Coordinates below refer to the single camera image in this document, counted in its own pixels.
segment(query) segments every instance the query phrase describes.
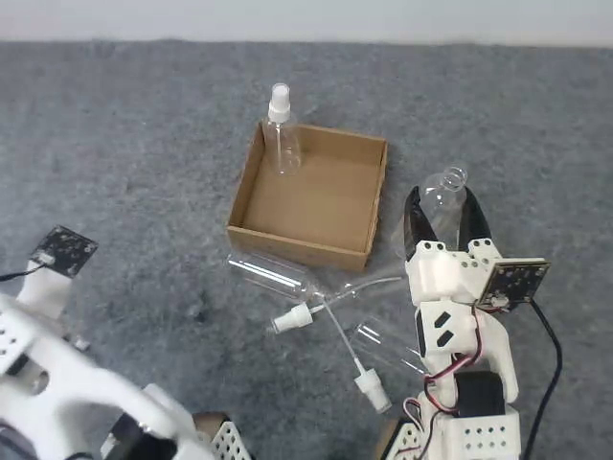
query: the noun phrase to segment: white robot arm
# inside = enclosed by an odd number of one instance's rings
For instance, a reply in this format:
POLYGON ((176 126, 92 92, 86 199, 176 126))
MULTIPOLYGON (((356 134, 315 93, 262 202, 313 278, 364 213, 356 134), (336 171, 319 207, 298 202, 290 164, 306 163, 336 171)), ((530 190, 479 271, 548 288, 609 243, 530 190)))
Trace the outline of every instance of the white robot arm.
POLYGON ((233 458, 249 459, 231 422, 215 436, 207 435, 161 388, 141 390, 62 338, 56 320, 72 276, 96 247, 57 227, 35 251, 17 298, 0 294, 0 424, 25 437, 40 460, 94 458, 75 409, 105 405, 124 412, 102 446, 107 460, 213 460, 230 449, 233 458))
POLYGON ((420 209, 419 190, 407 198, 405 233, 410 231, 413 241, 407 244, 405 269, 429 374, 423 392, 407 399, 419 409, 415 423, 407 424, 419 436, 405 450, 389 449, 389 459, 519 458, 519 417, 511 407, 519 388, 509 336, 493 314, 531 303, 550 264, 503 258, 476 198, 466 191, 463 250, 457 251, 437 241, 420 209))

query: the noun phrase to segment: white spray nozzle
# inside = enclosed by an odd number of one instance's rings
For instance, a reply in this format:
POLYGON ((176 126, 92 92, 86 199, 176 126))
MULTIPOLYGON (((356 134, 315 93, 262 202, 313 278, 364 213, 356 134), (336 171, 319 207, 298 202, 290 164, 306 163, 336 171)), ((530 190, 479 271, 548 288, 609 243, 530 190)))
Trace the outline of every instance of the white spray nozzle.
POLYGON ((381 379, 376 374, 375 369, 369 369, 365 373, 360 374, 360 377, 355 379, 355 384, 368 397, 377 413, 382 414, 392 407, 392 403, 387 397, 387 393, 385 393, 381 379))
POLYGON ((289 120, 289 86, 276 83, 272 87, 272 97, 268 105, 268 118, 274 123, 284 123, 289 120))
POLYGON ((290 329, 302 328, 313 322, 313 317, 308 310, 306 303, 297 305, 286 314, 272 320, 275 333, 280 334, 290 329))

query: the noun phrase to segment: cardboard box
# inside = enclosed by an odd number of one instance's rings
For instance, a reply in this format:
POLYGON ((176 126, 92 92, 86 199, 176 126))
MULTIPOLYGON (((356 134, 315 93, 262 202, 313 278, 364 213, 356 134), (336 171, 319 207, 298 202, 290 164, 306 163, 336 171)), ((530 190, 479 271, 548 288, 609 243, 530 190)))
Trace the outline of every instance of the cardboard box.
POLYGON ((258 125, 228 222, 232 245, 305 265, 361 271, 371 253, 387 142, 300 126, 303 164, 276 174, 258 125))

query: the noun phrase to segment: plastic tube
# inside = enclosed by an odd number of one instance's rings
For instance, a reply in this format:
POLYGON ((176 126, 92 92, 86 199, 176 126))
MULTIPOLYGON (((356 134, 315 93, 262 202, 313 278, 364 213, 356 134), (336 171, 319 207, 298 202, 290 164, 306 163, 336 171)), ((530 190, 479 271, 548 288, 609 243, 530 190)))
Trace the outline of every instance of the plastic tube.
POLYGON ((376 370, 369 369, 367 371, 366 368, 362 365, 362 362, 360 361, 359 357, 357 357, 357 354, 355 353, 355 350, 353 349, 350 341, 347 339, 345 331, 343 331, 343 328, 336 319, 336 316, 334 316, 334 313, 332 313, 332 310, 329 308, 328 302, 324 302, 324 309, 328 312, 332 323, 334 323, 336 331, 338 331, 338 333, 340 334, 343 343, 345 344, 347 350, 352 356, 353 364, 355 364, 355 367, 360 374, 353 381, 355 381, 355 384, 360 389, 360 391, 366 395, 377 413, 381 414, 385 412, 390 407, 392 407, 392 403, 390 402, 390 399, 387 396, 385 389, 383 388, 383 384, 381 383, 381 380, 376 373, 376 370))

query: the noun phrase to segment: bottle neck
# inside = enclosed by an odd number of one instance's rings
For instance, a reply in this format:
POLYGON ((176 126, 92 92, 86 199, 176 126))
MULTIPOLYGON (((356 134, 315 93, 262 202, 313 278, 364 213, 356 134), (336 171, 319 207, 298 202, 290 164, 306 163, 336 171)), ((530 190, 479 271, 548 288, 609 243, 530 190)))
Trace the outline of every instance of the bottle neck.
POLYGON ((441 174, 441 185, 451 192, 460 192, 466 185, 466 172, 462 168, 446 168, 441 174))

